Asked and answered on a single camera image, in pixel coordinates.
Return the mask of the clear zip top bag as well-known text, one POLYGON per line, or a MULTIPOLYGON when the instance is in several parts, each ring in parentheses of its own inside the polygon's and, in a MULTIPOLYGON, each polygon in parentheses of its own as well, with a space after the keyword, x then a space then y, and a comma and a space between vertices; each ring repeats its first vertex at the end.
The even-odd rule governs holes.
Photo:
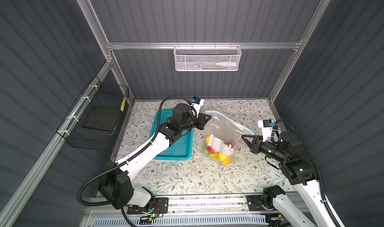
MULTIPOLYGON (((205 111, 205 114, 211 115, 212 118, 204 127, 203 147, 210 146, 217 150, 218 153, 223 153, 227 156, 232 156, 233 158, 235 153, 240 148, 240 145, 244 143, 241 136, 254 134, 254 132, 249 128, 231 120, 218 111, 205 111), (210 137, 208 145, 206 144, 207 137, 210 137), (234 148, 228 149, 225 143, 232 143, 234 148)), ((220 162, 218 159, 211 159, 216 162, 220 162)))

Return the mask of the orange yellow round fruit toy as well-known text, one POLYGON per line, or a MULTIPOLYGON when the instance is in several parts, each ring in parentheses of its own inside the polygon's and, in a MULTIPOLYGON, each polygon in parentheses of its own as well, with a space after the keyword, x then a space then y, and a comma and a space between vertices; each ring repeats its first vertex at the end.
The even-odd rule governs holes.
POLYGON ((222 162, 224 166, 227 166, 231 163, 232 156, 227 156, 223 153, 218 153, 218 160, 222 162))

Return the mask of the teal plastic basket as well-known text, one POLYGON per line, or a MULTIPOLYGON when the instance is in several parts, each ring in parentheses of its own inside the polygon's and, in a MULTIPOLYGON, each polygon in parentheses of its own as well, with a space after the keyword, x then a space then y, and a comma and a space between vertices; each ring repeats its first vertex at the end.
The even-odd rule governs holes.
MULTIPOLYGON (((159 112, 156 112, 150 131, 149 139, 153 138, 158 120, 161 125, 172 116, 172 110, 162 110, 159 118, 159 112)), ((192 157, 193 152, 193 130, 177 132, 171 139, 171 145, 164 151, 157 154, 154 159, 161 161, 184 161, 192 157)))

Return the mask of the green apple toy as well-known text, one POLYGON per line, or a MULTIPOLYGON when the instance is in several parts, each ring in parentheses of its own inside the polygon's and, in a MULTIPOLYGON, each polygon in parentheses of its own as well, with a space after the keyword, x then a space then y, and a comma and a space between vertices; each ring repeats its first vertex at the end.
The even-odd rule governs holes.
POLYGON ((210 152, 207 150, 207 146, 203 147, 203 154, 207 156, 210 154, 210 152))

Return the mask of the green pear toy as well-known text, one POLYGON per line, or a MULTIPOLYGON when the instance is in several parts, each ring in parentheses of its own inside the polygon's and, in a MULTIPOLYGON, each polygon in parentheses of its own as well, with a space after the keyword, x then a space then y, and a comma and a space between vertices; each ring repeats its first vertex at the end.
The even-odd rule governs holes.
POLYGON ((216 154, 211 153, 210 157, 217 160, 218 159, 218 153, 216 153, 216 154))

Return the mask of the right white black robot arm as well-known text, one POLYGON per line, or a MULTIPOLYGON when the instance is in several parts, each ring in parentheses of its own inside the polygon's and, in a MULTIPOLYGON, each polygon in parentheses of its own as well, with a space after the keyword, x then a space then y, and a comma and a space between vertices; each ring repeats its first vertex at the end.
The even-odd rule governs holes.
POLYGON ((256 135, 242 135, 242 139, 252 153, 263 154, 279 163, 278 169, 304 200, 313 220, 300 211, 279 186, 264 188, 260 198, 248 197, 249 207, 261 206, 267 211, 277 210, 293 227, 344 225, 324 193, 319 170, 312 161, 306 161, 299 153, 293 153, 295 148, 305 148, 296 133, 282 132, 275 144, 264 141, 262 136, 256 135))

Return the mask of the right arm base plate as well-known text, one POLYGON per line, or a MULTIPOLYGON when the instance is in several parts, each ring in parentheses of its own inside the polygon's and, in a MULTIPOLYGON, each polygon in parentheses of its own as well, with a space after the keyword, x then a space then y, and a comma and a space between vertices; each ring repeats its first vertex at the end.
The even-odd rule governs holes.
POLYGON ((246 196, 248 208, 250 211, 269 211, 270 197, 266 195, 248 195, 246 196))

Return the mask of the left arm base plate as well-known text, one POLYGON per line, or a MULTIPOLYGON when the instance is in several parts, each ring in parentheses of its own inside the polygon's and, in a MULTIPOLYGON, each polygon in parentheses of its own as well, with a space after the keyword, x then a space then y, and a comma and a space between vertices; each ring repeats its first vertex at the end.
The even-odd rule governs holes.
POLYGON ((169 198, 155 197, 151 199, 144 207, 135 205, 128 206, 128 215, 151 215, 151 214, 166 214, 168 212, 169 198))

